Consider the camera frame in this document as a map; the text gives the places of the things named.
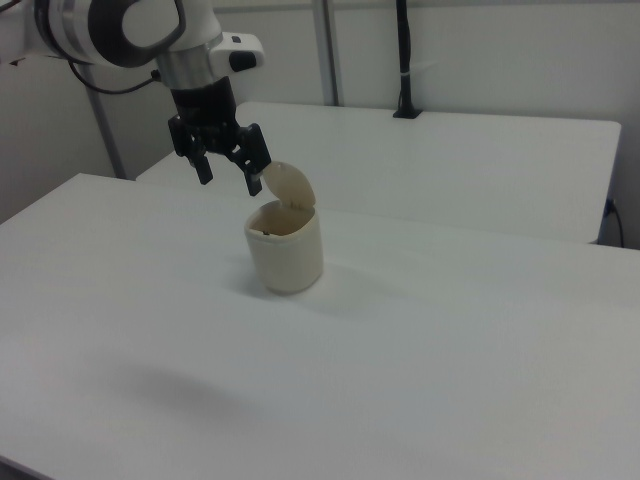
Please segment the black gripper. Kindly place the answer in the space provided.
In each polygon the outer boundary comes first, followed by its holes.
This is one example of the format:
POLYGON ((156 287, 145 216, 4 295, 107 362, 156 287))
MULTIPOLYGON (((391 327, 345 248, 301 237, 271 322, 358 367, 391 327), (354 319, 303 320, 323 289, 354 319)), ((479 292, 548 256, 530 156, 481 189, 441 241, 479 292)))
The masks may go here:
POLYGON ((168 121, 174 151, 188 159, 201 185, 213 179, 206 152, 225 153, 244 175, 250 196, 262 191, 262 172, 271 156, 260 126, 240 127, 231 82, 224 77, 206 87, 172 89, 177 115, 168 121))

